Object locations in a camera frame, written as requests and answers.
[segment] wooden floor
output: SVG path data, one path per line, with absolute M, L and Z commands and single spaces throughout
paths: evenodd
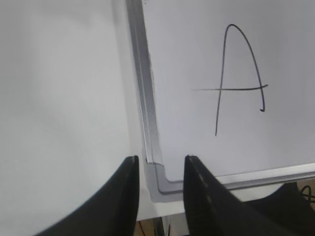
M 134 231 L 134 236 L 154 236 L 154 225 L 153 220 L 142 220 L 141 226 L 145 235 L 143 235 L 139 221 L 136 222 L 136 227 Z

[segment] whiteboard surface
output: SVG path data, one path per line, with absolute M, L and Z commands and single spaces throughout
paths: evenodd
M 217 176 L 313 163 L 315 2 L 144 0 L 162 161 L 183 179 L 195 154 Z M 221 91 L 224 33 L 246 35 L 260 89 Z M 231 27 L 222 88 L 259 87 L 249 47 Z

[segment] black object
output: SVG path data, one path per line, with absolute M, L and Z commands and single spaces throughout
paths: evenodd
M 196 156 L 185 159 L 184 205 L 192 236 L 315 235 L 315 212 L 296 183 L 243 203 Z
M 127 157 L 81 207 L 37 236 L 132 236 L 139 206 L 139 160 Z

